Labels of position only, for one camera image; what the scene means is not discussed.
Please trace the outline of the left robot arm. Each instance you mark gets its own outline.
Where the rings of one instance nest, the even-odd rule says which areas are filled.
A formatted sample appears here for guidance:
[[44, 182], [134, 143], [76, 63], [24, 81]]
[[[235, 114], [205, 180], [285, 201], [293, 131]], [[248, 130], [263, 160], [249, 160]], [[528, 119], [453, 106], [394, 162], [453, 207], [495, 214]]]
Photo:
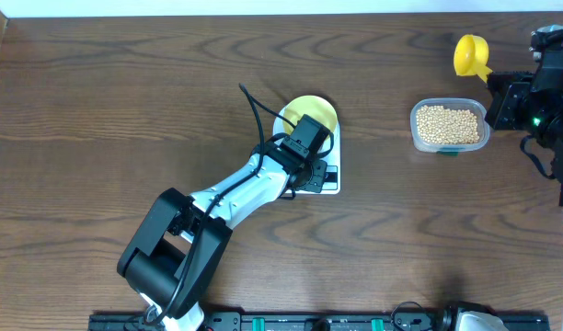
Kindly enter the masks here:
[[188, 196], [174, 188], [161, 193], [117, 264], [118, 274], [149, 304], [142, 325], [198, 329], [204, 319], [199, 300], [234, 228], [282, 195], [320, 193], [327, 156], [301, 141], [268, 141], [214, 186]]

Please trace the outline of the pale yellow bowl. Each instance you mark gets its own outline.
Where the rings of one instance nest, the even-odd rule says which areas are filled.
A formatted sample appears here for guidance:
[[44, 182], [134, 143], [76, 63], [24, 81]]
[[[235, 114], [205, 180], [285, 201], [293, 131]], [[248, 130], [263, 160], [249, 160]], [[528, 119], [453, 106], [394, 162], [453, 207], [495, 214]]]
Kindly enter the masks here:
[[318, 96], [300, 96], [293, 99], [284, 107], [282, 115], [294, 126], [297, 126], [303, 115], [308, 115], [331, 132], [335, 132], [339, 123], [334, 107]]

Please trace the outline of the yellow measuring scoop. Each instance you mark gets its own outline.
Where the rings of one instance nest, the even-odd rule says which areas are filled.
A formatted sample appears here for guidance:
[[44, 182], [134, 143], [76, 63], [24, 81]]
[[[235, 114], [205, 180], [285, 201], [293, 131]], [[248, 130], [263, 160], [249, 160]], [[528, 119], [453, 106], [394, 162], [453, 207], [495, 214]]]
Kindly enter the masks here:
[[482, 37], [466, 34], [454, 51], [454, 71], [458, 76], [478, 76], [484, 83], [492, 70], [488, 68], [489, 47]]

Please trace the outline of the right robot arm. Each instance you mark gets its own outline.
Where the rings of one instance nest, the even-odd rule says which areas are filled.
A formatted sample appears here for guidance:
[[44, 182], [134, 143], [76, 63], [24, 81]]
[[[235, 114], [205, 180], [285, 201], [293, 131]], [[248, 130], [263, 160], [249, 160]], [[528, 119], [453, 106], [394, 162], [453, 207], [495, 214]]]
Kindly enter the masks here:
[[559, 182], [563, 207], [563, 26], [533, 31], [530, 51], [534, 72], [487, 75], [493, 101], [486, 122], [495, 131], [527, 133], [520, 149], [543, 177]]

